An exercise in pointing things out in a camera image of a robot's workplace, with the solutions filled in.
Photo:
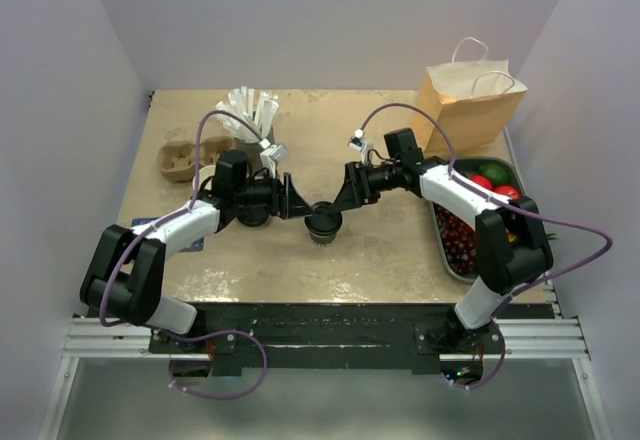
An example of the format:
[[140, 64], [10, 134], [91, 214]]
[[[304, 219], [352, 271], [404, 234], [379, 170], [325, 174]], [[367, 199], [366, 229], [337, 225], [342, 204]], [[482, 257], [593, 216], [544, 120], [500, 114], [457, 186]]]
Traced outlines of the black plastic cup lid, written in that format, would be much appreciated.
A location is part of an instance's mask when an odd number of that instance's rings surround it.
[[304, 220], [307, 229], [316, 235], [336, 234], [343, 223], [342, 213], [328, 201], [319, 201], [311, 206], [311, 214]]

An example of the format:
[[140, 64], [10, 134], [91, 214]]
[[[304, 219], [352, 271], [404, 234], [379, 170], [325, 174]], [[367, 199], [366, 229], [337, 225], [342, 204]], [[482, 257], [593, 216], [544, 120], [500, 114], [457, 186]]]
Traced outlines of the cardboard cup carrier top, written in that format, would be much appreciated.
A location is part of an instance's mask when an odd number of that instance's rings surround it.
[[192, 141], [176, 140], [165, 143], [157, 152], [156, 166], [170, 183], [191, 181], [196, 170], [214, 165], [222, 153], [232, 150], [235, 140], [230, 136], [208, 137], [201, 141], [199, 159]]

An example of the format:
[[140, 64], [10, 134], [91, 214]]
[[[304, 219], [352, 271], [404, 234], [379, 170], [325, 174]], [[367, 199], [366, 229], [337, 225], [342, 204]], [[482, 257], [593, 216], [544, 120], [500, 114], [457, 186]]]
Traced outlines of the black paper coffee cup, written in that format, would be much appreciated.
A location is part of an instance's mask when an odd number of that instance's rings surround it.
[[310, 217], [305, 220], [310, 239], [317, 245], [330, 245], [336, 238], [342, 224], [340, 222], [315, 222]]

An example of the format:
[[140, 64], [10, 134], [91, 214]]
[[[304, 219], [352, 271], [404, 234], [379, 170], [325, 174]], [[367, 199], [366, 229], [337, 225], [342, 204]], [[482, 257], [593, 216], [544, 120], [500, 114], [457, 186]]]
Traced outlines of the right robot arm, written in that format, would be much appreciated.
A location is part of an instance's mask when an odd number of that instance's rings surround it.
[[504, 299], [553, 266], [546, 232], [535, 217], [537, 205], [528, 197], [514, 202], [472, 182], [444, 160], [424, 157], [409, 128], [384, 139], [390, 159], [373, 166], [364, 131], [354, 133], [349, 146], [361, 160], [345, 165], [343, 186], [332, 207], [339, 212], [358, 209], [377, 202], [384, 191], [402, 188], [447, 209], [473, 229], [478, 277], [453, 308], [457, 321], [445, 329], [452, 350], [469, 352]]

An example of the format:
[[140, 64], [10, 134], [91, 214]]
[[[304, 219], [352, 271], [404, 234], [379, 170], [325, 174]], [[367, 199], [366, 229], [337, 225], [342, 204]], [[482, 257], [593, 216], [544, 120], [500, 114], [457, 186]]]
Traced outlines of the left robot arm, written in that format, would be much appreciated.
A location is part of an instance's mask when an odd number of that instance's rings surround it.
[[291, 175], [249, 174], [248, 156], [224, 153], [210, 180], [181, 208], [136, 228], [112, 225], [102, 233], [80, 290], [80, 300], [98, 311], [104, 327], [122, 323], [172, 332], [185, 352], [200, 350], [207, 328], [192, 304], [165, 296], [166, 261], [194, 241], [215, 235], [240, 212], [264, 208], [281, 219], [306, 217], [311, 206], [295, 190]]

